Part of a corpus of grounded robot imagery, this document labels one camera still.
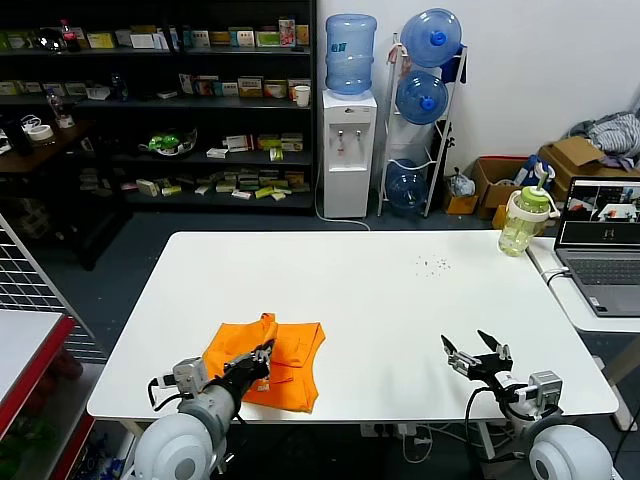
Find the green water bottle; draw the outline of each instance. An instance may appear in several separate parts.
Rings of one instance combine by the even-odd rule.
[[[542,188],[547,175],[537,187],[524,187],[515,191],[507,203],[507,219],[498,240],[500,250],[510,257],[519,257],[538,235],[549,218],[560,215],[549,193]]]

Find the tape roll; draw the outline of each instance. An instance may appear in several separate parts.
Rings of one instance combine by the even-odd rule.
[[[27,132],[29,139],[33,142],[41,142],[53,137],[53,129],[50,125],[38,125]]]

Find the laptop keyboard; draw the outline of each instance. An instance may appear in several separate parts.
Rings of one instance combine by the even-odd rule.
[[[585,285],[640,285],[640,260],[567,260]]]

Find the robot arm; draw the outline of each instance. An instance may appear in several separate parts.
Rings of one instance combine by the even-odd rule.
[[[155,421],[135,453],[140,480],[205,480],[225,465],[226,435],[251,385],[269,376],[273,340],[225,364],[224,376],[207,381],[201,358],[173,369],[178,390],[188,397],[176,414]]]
[[[562,380],[553,372],[531,374],[529,383],[511,375],[508,345],[491,335],[478,334],[492,353],[472,356],[459,352],[442,336],[448,363],[469,378],[484,382],[500,411],[527,445],[529,465],[537,480],[610,480],[613,462],[607,448],[587,431],[564,425],[558,406]]]

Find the laptop screen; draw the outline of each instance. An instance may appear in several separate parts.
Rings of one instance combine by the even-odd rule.
[[[640,248],[640,179],[574,178],[556,244]]]

